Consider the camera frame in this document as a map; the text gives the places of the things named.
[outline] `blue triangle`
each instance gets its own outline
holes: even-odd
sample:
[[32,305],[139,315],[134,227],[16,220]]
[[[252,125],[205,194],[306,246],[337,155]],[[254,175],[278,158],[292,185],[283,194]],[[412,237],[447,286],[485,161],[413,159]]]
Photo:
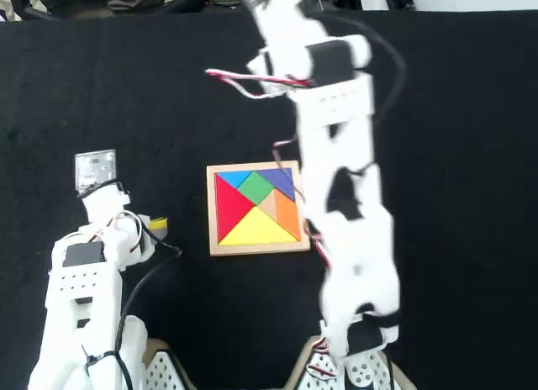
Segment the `blue triangle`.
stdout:
[[222,171],[217,174],[221,176],[230,186],[237,188],[251,174],[251,171]]

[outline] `orange triangle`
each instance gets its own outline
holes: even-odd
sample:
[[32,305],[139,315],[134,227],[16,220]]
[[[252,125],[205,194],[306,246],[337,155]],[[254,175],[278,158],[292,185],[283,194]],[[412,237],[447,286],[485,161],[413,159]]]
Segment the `orange triangle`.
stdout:
[[258,204],[258,208],[265,212],[272,220],[277,222],[277,199],[275,197],[275,191],[276,190],[272,190],[269,192],[269,195]]
[[297,204],[286,197],[278,190],[275,192],[277,200],[277,222],[287,230],[295,239],[301,240],[301,229],[299,228],[299,216]]

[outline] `wooden frame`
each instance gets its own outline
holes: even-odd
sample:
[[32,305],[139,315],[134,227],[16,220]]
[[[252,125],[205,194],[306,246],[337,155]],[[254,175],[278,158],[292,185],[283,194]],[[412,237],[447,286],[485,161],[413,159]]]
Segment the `wooden frame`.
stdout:
[[[299,179],[299,164],[297,161],[283,161],[282,167],[292,170],[293,184],[301,190]],[[221,171],[245,171],[278,168],[275,161],[262,163],[242,163],[235,165],[207,166],[208,186],[208,221],[209,221],[209,253],[211,256],[236,256],[241,254],[279,253],[285,251],[301,251],[310,249],[310,239],[301,229],[301,240],[293,243],[270,243],[263,245],[219,245],[217,236],[217,209],[215,204],[214,174]],[[303,226],[303,201],[299,195],[295,196],[299,226]]]

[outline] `perforated metal plate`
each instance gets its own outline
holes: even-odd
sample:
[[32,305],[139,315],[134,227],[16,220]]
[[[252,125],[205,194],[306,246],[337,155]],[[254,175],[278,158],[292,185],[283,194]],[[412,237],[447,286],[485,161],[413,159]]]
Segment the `perforated metal plate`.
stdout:
[[[343,388],[390,390],[387,365],[376,351],[357,356],[348,356],[345,359],[345,373],[349,380],[346,383],[340,383],[336,377],[329,378],[321,373],[312,371],[312,369],[308,369],[309,365],[335,373],[338,376],[336,365],[330,356],[313,352],[304,366],[296,387],[297,390],[339,390]],[[401,390],[396,381],[394,381],[394,390]]]
[[171,357],[159,350],[145,371],[147,390],[187,390]]
[[[345,370],[355,387],[368,388],[373,383],[373,390],[390,390],[388,367],[376,351],[348,356],[345,359]],[[396,381],[394,390],[400,390]]]

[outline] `purple triangle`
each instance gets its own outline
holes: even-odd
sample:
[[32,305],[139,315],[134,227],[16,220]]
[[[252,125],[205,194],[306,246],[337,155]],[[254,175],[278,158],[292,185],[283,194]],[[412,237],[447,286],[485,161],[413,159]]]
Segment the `purple triangle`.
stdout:
[[256,170],[260,175],[268,180],[278,191],[286,197],[295,201],[295,190],[292,182],[292,169],[266,169]]

